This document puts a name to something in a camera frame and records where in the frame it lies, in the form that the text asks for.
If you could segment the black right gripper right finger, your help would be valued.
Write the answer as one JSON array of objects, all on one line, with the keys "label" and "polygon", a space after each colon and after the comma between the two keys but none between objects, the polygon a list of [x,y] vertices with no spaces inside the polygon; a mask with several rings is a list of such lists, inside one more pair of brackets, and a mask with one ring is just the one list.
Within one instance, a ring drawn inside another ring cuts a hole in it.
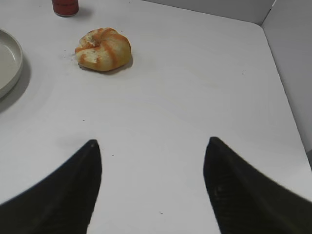
[{"label": "black right gripper right finger", "polygon": [[203,177],[222,234],[310,234],[312,203],[211,137]]}]

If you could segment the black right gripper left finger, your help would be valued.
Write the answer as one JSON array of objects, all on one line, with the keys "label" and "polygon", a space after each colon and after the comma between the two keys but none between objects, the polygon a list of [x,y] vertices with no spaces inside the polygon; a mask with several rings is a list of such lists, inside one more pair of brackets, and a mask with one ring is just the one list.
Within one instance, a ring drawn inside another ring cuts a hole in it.
[{"label": "black right gripper left finger", "polygon": [[101,185],[95,139],[45,179],[0,206],[2,234],[85,234]]}]

